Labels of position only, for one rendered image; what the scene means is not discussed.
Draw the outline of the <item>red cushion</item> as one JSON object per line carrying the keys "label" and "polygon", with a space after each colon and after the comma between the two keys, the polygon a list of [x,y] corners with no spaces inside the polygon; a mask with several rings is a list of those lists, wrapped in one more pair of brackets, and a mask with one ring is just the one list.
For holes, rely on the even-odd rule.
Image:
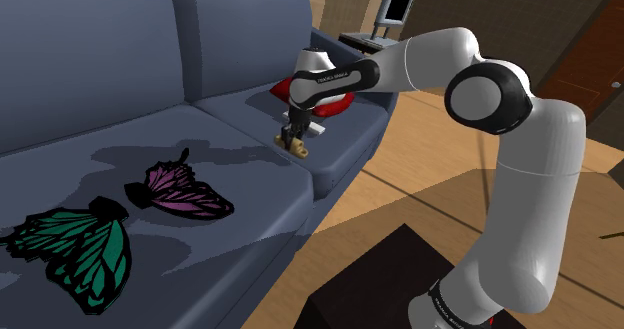
{"label": "red cushion", "polygon": [[[288,77],[275,86],[273,86],[269,92],[282,100],[284,103],[289,103],[289,87],[292,81],[291,77]],[[312,113],[317,117],[331,117],[344,112],[355,99],[353,92],[346,93],[341,100],[335,100],[329,104],[317,105]]]}

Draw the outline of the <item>green and black butterfly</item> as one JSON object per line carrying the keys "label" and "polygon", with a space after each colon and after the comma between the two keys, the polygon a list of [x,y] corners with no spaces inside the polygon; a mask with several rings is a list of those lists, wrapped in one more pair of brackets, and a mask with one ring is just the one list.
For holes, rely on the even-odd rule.
{"label": "green and black butterfly", "polygon": [[32,214],[0,237],[13,258],[46,263],[46,278],[86,315],[100,315],[120,296],[132,266],[127,210],[98,196],[86,209],[58,207]]}

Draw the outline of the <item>dark table with television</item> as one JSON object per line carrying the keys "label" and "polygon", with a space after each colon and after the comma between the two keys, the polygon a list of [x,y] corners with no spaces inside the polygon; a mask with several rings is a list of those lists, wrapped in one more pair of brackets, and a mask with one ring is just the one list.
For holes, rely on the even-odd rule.
{"label": "dark table with television", "polygon": [[374,27],[368,33],[341,33],[338,40],[362,53],[374,54],[397,44],[388,37],[389,30],[404,25],[414,0],[382,0]]}

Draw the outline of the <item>tan small block toy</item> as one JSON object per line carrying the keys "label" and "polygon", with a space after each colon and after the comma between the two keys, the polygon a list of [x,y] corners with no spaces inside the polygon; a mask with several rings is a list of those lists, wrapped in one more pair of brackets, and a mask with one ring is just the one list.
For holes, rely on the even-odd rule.
{"label": "tan small block toy", "polygon": [[298,138],[293,138],[290,141],[289,148],[286,148],[285,142],[280,135],[274,137],[274,143],[297,158],[304,159],[308,156],[309,151],[304,147],[304,142]]}

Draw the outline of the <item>brown door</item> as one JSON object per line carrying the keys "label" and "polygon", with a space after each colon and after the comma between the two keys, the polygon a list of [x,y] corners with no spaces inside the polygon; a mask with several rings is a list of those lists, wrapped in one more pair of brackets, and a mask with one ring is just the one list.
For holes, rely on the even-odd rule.
{"label": "brown door", "polygon": [[624,0],[602,0],[537,86],[595,119],[624,89]]}

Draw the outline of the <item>purple and black butterfly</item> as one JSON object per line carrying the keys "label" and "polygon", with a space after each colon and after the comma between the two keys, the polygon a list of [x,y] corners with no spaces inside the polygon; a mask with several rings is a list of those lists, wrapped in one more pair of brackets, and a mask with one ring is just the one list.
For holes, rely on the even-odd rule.
{"label": "purple and black butterfly", "polygon": [[154,207],[186,219],[216,220],[231,215],[234,205],[195,178],[186,163],[189,153],[185,148],[178,160],[159,161],[147,169],[143,182],[125,184],[128,200],[139,209]]}

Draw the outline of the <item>grey-blue sofa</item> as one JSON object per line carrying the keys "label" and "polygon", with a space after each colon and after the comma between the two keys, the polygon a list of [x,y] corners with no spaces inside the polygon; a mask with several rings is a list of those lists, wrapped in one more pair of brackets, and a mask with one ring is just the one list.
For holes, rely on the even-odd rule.
{"label": "grey-blue sofa", "polygon": [[288,154],[270,90],[306,47],[359,59],[313,27],[309,0],[0,0],[0,233],[97,196],[126,204],[126,184],[181,154],[235,207],[200,221],[129,205],[130,278],[99,315],[0,246],[0,329],[241,329],[397,101],[360,94],[306,137],[308,157]]}

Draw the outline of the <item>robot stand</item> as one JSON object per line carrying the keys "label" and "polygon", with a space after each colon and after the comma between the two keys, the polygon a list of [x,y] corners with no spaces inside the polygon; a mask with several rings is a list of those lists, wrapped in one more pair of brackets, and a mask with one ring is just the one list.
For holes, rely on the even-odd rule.
{"label": "robot stand", "polygon": [[403,224],[312,293],[293,329],[411,329],[410,300],[452,269]]}

